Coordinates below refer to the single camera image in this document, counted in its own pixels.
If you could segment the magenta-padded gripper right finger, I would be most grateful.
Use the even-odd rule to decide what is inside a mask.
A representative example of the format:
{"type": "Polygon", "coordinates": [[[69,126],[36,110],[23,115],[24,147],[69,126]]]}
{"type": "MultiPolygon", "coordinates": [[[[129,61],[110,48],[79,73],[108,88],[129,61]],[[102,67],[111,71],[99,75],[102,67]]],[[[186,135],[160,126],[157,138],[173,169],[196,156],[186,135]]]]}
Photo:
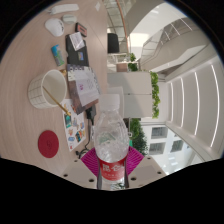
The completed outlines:
{"type": "Polygon", "coordinates": [[[125,162],[126,186],[145,186],[165,176],[165,172],[151,156],[143,156],[129,147],[125,162]]]}

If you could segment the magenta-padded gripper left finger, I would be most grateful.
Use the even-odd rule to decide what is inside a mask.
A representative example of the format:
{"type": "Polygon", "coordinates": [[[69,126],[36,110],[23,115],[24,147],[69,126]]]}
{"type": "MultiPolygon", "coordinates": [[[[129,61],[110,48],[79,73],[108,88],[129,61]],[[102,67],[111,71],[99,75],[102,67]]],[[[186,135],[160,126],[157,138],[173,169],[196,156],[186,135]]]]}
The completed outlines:
{"type": "Polygon", "coordinates": [[[61,177],[84,188],[96,189],[99,174],[98,158],[92,148],[80,159],[74,160],[61,177]]]}

